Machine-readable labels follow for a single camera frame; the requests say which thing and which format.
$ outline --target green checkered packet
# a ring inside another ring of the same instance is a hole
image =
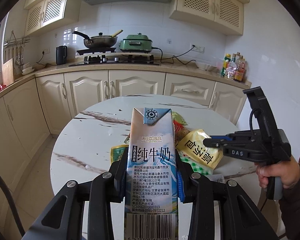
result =
[[[194,160],[190,159],[189,157],[186,157],[183,152],[179,151],[179,155],[183,162],[191,164],[191,167],[194,172],[198,172],[202,175],[211,175],[213,173],[212,169],[210,169],[209,167],[200,165],[199,163],[195,162]]]

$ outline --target metal bolt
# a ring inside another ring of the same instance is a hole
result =
[[[194,179],[200,179],[201,178],[201,174],[198,172],[194,172],[191,174],[191,177]]]
[[[74,180],[68,181],[67,187],[74,187],[76,182]]]
[[[102,174],[102,177],[104,179],[109,179],[109,178],[111,178],[111,176],[112,176],[112,174],[110,172],[105,172],[104,174]]]
[[[231,187],[237,186],[237,182],[236,182],[235,180],[233,180],[233,179],[229,180],[229,181],[228,181],[228,184],[229,184]]]

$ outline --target round table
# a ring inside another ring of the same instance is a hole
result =
[[[189,130],[203,129],[209,135],[225,135],[236,126],[205,106],[188,100],[161,95],[131,95],[95,104],[82,111],[60,133],[53,148],[50,177],[54,194],[69,180],[93,180],[110,168],[110,148],[124,144],[130,132],[134,107],[171,108],[187,122]],[[223,157],[214,174],[234,179],[257,203],[261,189],[253,163]],[[85,204],[82,235],[87,236],[88,202]],[[192,204],[179,205],[179,238],[187,239]],[[111,203],[114,238],[123,240],[124,201]],[[218,239],[216,219],[216,239]]]

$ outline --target human hand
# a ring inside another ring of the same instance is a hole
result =
[[[258,165],[256,173],[259,178],[259,185],[266,188],[268,177],[280,177],[283,188],[293,188],[300,179],[300,166],[295,158],[291,156],[291,161],[280,162],[268,166]]]

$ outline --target tile floor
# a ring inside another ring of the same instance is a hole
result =
[[[50,159],[55,142],[56,139],[52,138],[41,153],[16,201],[18,213],[25,230],[29,229],[37,216],[41,214],[54,197],[50,182]],[[7,240],[21,239],[13,219],[11,220],[9,234],[6,237]]]

